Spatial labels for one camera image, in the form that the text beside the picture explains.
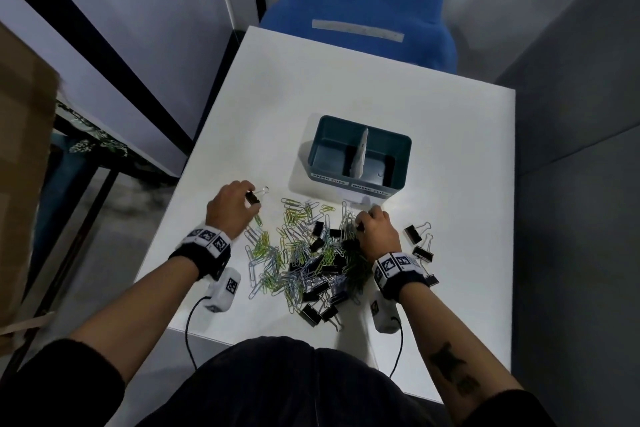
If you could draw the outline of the person's left hand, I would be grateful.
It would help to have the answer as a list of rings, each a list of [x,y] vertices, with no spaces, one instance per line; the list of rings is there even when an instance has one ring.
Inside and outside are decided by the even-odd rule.
[[[246,193],[254,190],[255,186],[247,180],[236,180],[224,185],[207,204],[205,225],[218,229],[232,241],[235,240],[260,211],[260,203],[247,205]]]

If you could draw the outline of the person's right hand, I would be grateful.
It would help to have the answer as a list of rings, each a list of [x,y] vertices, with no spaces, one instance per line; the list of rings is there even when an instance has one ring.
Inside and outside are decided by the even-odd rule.
[[[381,208],[375,204],[372,208]],[[389,218],[389,230],[382,236],[356,236],[362,250],[362,254],[371,264],[382,255],[390,252],[401,252],[401,240],[397,230],[392,226]]]

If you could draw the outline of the person's left forearm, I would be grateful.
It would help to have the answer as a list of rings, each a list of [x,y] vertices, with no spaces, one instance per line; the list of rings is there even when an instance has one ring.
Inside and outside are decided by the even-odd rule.
[[[85,321],[69,338],[100,353],[127,385],[198,277],[199,270],[189,259],[168,259]]]

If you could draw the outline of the person's right forearm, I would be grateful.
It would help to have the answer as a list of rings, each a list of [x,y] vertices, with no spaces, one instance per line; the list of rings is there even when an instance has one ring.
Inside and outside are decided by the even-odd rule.
[[[464,419],[501,392],[523,390],[483,342],[424,284],[399,294],[420,354],[445,407]]]

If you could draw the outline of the right wristband with markers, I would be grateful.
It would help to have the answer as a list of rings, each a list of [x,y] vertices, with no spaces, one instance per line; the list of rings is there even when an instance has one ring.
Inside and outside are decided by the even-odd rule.
[[[422,267],[403,252],[382,255],[374,261],[372,274],[382,296],[394,302],[398,302],[399,294],[407,284],[418,283],[429,287]]]

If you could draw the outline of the wristband with markers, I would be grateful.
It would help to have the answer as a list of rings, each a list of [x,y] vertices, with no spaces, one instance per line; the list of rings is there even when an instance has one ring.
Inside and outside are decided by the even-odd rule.
[[[225,232],[202,225],[188,233],[169,259],[184,257],[195,264],[199,280],[210,276],[218,281],[230,260],[232,243]]]
[[[429,287],[422,267],[403,252],[382,255],[374,261],[372,274],[382,296],[394,302],[398,302],[399,294],[407,284],[418,283]]]

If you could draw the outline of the teal plastic organizer box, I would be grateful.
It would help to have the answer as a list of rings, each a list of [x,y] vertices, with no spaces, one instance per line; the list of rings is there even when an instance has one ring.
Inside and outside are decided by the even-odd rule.
[[[411,150],[407,135],[323,115],[305,169],[311,180],[388,199],[404,189]]]

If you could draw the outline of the white divider card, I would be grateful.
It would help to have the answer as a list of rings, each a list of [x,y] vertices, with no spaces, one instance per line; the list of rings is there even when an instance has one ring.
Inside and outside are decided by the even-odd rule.
[[[364,173],[364,163],[365,163],[365,154],[366,154],[368,136],[369,136],[369,128],[365,127],[364,131],[362,132],[358,146],[356,147],[353,161],[351,163],[351,167],[349,170],[349,176],[356,180],[360,180]]]

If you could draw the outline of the left wristband with markers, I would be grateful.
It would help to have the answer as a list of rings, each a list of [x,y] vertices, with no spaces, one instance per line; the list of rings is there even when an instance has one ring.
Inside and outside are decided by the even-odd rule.
[[[184,257],[195,264],[199,280],[210,276],[218,281],[230,260],[232,243],[225,232],[202,225],[188,233],[169,259]]]

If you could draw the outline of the pile of coloured paper clips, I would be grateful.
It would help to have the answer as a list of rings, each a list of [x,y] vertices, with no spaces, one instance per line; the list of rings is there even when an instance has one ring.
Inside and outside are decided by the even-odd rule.
[[[244,232],[249,300],[279,297],[313,325],[334,321],[346,304],[362,307],[371,277],[356,237],[355,205],[309,197],[262,200]]]

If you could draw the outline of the pile of black binder clips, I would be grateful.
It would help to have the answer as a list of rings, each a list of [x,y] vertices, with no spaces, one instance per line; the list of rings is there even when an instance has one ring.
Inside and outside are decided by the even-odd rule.
[[[339,306],[348,301],[359,305],[365,284],[373,278],[373,264],[362,254],[355,225],[355,219],[349,217],[343,218],[336,229],[316,223],[313,233],[316,240],[309,251],[296,252],[289,263],[291,305],[296,306],[298,315],[311,327],[330,323],[340,332],[343,325]],[[422,267],[430,287],[438,284],[435,275],[423,266],[433,260],[433,254],[429,248],[419,246],[420,233],[413,226],[405,232],[415,246],[407,255]]]

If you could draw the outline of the person's black clothing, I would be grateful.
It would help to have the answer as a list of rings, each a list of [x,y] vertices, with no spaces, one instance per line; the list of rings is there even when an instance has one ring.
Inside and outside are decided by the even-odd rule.
[[[125,394],[116,368],[51,342],[0,389],[0,427],[104,427]],[[436,427],[386,375],[289,337],[236,344],[201,365],[136,427]]]

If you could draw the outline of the grey tape strip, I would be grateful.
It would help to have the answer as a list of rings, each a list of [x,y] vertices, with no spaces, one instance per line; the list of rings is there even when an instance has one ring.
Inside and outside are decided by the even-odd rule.
[[[404,41],[404,33],[392,31],[385,28],[358,25],[358,24],[347,23],[343,21],[313,19],[311,22],[311,26],[319,30],[363,35],[367,37],[375,37],[375,38],[385,39],[385,40],[398,42],[398,43],[402,43]]]

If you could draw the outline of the brown cardboard box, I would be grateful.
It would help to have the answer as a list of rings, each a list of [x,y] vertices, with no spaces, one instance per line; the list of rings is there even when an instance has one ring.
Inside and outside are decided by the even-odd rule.
[[[13,332],[33,253],[60,77],[0,23],[0,358]]]

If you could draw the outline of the black metal frame table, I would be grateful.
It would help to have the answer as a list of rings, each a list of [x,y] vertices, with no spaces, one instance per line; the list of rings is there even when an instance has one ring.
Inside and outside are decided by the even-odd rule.
[[[53,318],[53,305],[90,230],[120,175],[152,188],[177,185],[179,179],[150,164],[106,131],[90,123],[59,99],[51,150],[35,219],[35,236],[22,299],[35,285],[54,246],[101,167],[108,175],[63,257],[32,318],[10,326],[12,339],[21,340],[0,377],[4,386],[19,370],[38,332]]]

